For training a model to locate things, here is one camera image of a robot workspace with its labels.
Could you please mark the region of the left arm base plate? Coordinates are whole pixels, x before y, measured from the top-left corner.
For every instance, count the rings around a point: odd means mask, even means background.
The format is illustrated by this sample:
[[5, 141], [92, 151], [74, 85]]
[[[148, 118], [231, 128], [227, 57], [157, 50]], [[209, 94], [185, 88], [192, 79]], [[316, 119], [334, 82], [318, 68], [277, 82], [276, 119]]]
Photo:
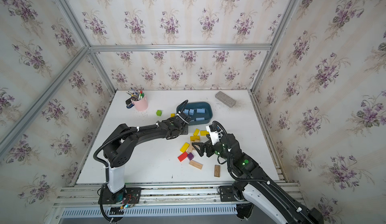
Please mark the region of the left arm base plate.
[[101, 189], [98, 204], [138, 204], [141, 197], [141, 188], [123, 188], [116, 193], [110, 192], [108, 187]]

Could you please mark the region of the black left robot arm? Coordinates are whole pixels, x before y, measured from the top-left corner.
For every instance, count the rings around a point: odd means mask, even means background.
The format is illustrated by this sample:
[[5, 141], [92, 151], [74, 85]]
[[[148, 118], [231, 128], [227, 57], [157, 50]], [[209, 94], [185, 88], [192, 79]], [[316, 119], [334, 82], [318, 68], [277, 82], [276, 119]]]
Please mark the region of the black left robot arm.
[[93, 159], [104, 165], [108, 190], [112, 194], [125, 188], [124, 166], [130, 160], [137, 145], [155, 139], [174, 139], [184, 134], [191, 117], [184, 113], [185, 100], [178, 106], [174, 117], [157, 121], [153, 125], [128, 127], [119, 125], [93, 154]]

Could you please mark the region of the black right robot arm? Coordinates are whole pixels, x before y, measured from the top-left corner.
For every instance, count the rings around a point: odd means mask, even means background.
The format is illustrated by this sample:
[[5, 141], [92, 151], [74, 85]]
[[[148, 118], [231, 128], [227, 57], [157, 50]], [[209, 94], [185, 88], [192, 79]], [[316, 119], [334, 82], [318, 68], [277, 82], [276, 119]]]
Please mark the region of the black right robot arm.
[[206, 142], [195, 142], [200, 156], [216, 155], [224, 159], [227, 171], [234, 179], [232, 193], [239, 201], [248, 201], [277, 224], [322, 224], [323, 215], [309, 209], [286, 193], [263, 168], [244, 153], [234, 134], [228, 133], [217, 121], [207, 126]]

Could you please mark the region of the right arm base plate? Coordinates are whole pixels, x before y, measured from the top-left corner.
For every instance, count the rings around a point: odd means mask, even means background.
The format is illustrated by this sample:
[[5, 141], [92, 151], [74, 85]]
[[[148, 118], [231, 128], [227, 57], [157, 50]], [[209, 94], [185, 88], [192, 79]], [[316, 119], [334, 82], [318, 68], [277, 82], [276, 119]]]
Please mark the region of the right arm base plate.
[[218, 187], [221, 202], [246, 202], [249, 201], [243, 195], [244, 188], [241, 186], [222, 185]]

